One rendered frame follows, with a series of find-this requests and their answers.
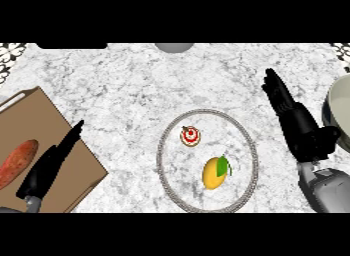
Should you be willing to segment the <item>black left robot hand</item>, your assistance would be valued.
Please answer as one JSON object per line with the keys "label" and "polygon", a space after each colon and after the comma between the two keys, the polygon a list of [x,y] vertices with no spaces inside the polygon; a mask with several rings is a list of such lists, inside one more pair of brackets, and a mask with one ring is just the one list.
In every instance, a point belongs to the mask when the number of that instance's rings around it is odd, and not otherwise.
{"label": "black left robot hand", "polygon": [[53,185],[62,164],[81,138],[84,121],[79,121],[69,130],[63,140],[53,145],[36,160],[19,190],[16,197],[28,200],[31,197],[42,199]]}

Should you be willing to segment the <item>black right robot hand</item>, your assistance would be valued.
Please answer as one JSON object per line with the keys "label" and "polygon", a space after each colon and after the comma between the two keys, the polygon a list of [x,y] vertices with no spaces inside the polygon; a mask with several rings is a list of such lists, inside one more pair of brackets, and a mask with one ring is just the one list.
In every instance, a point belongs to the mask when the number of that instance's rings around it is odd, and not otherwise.
{"label": "black right robot hand", "polygon": [[265,69],[261,88],[279,118],[285,141],[296,161],[302,163],[326,160],[335,151],[339,129],[335,126],[317,125],[307,107],[293,100],[285,82],[271,68]]}

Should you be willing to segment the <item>pale grey bowl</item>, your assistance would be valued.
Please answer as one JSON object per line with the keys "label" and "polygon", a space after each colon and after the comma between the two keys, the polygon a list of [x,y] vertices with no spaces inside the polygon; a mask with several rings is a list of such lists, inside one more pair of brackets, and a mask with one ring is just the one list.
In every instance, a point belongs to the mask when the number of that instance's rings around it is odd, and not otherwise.
{"label": "pale grey bowl", "polygon": [[332,84],[321,108],[321,121],[341,131],[339,147],[350,153],[350,75]]}

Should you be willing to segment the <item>round clear placemat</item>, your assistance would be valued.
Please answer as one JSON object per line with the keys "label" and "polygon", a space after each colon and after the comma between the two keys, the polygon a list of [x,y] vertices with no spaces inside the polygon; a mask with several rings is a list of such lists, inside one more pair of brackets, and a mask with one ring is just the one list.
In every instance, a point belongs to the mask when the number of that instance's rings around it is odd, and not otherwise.
{"label": "round clear placemat", "polygon": [[[187,147],[183,126],[200,131],[200,142]],[[231,173],[208,190],[202,171],[208,160],[225,156]],[[246,204],[258,182],[258,155],[246,129],[225,113],[212,109],[184,112],[168,124],[158,143],[156,171],[165,193],[189,213],[234,213]]]}

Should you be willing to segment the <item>yellow lemon with green leaf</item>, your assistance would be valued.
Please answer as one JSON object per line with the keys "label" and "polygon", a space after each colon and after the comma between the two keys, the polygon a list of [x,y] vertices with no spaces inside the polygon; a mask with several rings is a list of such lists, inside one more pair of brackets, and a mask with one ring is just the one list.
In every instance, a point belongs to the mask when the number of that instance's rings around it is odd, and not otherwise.
{"label": "yellow lemon with green leaf", "polygon": [[223,184],[227,175],[231,173],[231,166],[224,155],[208,160],[202,171],[202,182],[208,190],[214,190]]}

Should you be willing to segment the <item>orange sweet potato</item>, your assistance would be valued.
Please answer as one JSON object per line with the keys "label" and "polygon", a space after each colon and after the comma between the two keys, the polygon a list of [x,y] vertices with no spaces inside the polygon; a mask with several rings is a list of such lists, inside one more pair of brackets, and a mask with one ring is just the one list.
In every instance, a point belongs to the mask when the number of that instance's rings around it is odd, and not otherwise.
{"label": "orange sweet potato", "polygon": [[0,190],[13,182],[29,166],[38,150],[38,141],[26,140],[8,154],[0,167]]}

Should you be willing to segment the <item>red and white cupcake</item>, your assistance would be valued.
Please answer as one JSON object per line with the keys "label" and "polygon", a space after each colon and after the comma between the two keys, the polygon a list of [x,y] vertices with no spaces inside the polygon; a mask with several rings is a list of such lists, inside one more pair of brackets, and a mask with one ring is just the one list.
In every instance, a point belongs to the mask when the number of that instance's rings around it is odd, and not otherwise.
{"label": "red and white cupcake", "polygon": [[187,147],[194,147],[200,142],[200,131],[193,126],[183,126],[180,140]]}

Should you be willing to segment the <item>grey round object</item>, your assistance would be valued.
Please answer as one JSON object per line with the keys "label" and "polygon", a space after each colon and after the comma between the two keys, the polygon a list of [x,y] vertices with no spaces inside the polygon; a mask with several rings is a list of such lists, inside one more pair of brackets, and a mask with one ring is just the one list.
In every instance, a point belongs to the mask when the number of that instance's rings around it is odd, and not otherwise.
{"label": "grey round object", "polygon": [[156,43],[155,46],[165,53],[183,53],[192,48],[193,44],[192,43]]}

